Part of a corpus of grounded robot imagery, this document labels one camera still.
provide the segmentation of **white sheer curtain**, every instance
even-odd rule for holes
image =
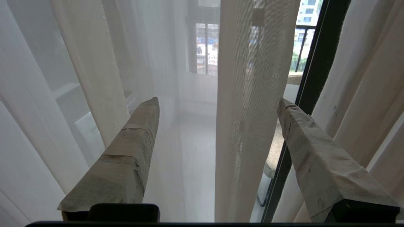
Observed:
[[[0,221],[60,220],[58,203],[152,96],[160,125],[143,202],[161,221],[248,221],[298,8],[0,0]]]
[[[216,137],[216,222],[248,222],[285,90],[299,1],[222,1]],[[247,43],[263,12],[253,64]]]
[[[349,6],[334,63],[313,118],[402,206],[404,4],[358,0]],[[295,175],[273,222],[308,221]]]

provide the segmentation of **white floor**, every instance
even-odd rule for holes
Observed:
[[[284,97],[293,99],[298,88],[288,84]],[[159,99],[162,124],[143,202],[159,206],[161,222],[214,222],[216,104],[180,101],[178,108],[170,99]],[[269,183],[263,175],[258,190],[261,201]],[[263,210],[256,201],[250,222],[260,222]]]

